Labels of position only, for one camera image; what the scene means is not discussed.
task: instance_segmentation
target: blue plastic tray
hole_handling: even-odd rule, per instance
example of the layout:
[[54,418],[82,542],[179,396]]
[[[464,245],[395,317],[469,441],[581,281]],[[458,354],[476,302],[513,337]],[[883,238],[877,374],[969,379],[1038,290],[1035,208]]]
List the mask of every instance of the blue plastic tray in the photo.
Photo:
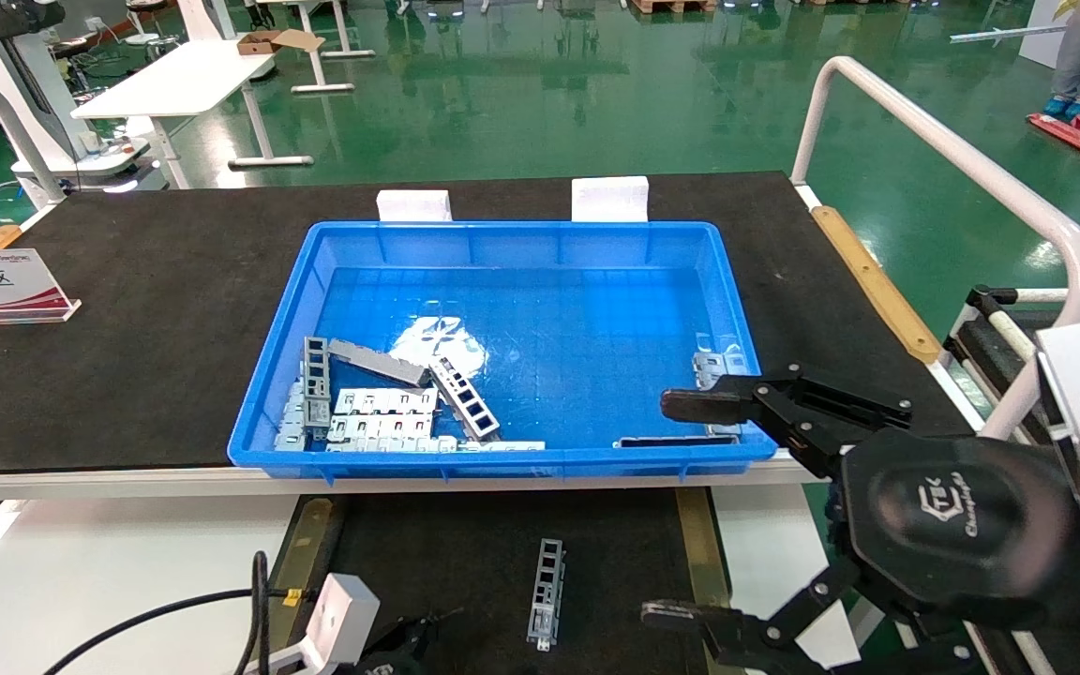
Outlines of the blue plastic tray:
[[[302,338],[342,338],[423,363],[449,359],[483,394],[502,440],[540,451],[273,449]],[[774,444],[613,448],[624,436],[693,436],[660,411],[693,388],[696,350],[758,372],[728,256],[706,222],[321,222],[311,228],[245,394],[228,457],[274,477],[581,477],[738,473]],[[393,386],[333,362],[339,388]],[[442,406],[434,435],[462,438]]]

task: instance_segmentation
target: black table mat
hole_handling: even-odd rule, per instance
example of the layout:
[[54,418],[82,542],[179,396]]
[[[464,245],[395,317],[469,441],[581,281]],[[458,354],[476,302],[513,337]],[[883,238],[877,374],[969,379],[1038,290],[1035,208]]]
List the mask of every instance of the black table mat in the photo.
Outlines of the black table mat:
[[[912,397],[922,433],[968,430],[784,175],[650,184],[652,219],[720,228],[764,367],[825,366]],[[390,187],[68,198],[17,247],[38,248],[84,307],[65,325],[0,326],[0,473],[227,465],[305,231],[323,219],[376,219],[381,188]],[[399,188],[449,189],[458,218],[570,217],[567,179]]]
[[[565,543],[557,645],[527,643],[540,539]],[[438,615],[434,675],[706,674],[697,636],[647,629],[639,606],[693,597],[672,490],[349,497],[330,570],[378,595],[378,624]]]

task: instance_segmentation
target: green epoxy floor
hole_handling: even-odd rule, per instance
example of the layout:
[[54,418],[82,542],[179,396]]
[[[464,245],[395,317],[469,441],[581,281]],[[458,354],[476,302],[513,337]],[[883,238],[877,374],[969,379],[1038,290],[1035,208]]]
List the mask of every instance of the green epoxy floor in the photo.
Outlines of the green epoxy floor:
[[[324,71],[355,93],[292,95],[312,77],[291,50],[256,85],[275,152],[311,153],[314,166],[229,171],[228,159],[258,153],[240,94],[174,143],[191,183],[213,188],[788,173],[815,73],[849,54],[1080,221],[1080,154],[1024,123],[1047,98],[1049,69],[1017,56],[1017,41],[948,43],[1025,25],[1031,11],[987,8],[721,1],[713,13],[646,17],[613,0],[550,1],[544,12],[496,0],[486,14],[464,4],[456,21],[457,3],[416,3],[397,17],[392,4],[352,0],[352,36],[378,55],[326,60]],[[273,12],[286,25],[286,12]],[[247,26],[243,9],[232,16]],[[162,25],[177,18],[166,12]],[[336,42],[329,12],[313,23]],[[1063,285],[1053,248],[846,82],[833,89],[807,178],[934,332],[973,283]]]

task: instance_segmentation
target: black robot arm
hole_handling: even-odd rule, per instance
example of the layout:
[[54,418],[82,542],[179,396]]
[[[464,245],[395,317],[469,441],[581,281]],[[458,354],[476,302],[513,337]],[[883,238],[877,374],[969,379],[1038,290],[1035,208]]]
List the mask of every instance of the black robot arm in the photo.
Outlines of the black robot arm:
[[[754,422],[831,478],[828,538],[839,558],[768,620],[657,600],[643,608],[647,624],[699,632],[728,665],[926,675],[976,667],[962,620],[999,629],[1044,620],[1035,598],[1079,515],[1050,454],[993,438],[915,436],[907,399],[797,364],[774,376],[723,376],[706,392],[667,390],[661,411],[681,422]],[[845,451],[851,438],[832,430],[853,427],[870,433]],[[849,590],[912,625],[920,648],[831,671],[807,658],[794,639]]]

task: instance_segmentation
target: white railing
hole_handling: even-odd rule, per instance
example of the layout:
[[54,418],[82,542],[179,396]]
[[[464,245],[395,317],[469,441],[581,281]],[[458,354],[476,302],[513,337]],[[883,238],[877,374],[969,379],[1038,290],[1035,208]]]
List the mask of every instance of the white railing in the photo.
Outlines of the white railing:
[[[852,57],[832,57],[823,64],[819,78],[815,78],[810,108],[807,108],[807,122],[802,126],[798,154],[794,158],[794,170],[789,176],[793,184],[807,184],[807,166],[811,163],[814,140],[820,133],[832,78],[837,72],[849,78],[865,94],[869,94],[870,98],[903,121],[907,129],[916,132],[919,138],[924,139],[1057,248],[1066,266],[1069,293],[1055,325],[1080,322],[1080,225]],[[1011,435],[1012,430],[1020,427],[1020,420],[1036,405],[1038,397],[1036,359],[1031,359],[1003,393],[1002,401],[990,414],[978,435],[993,438]]]

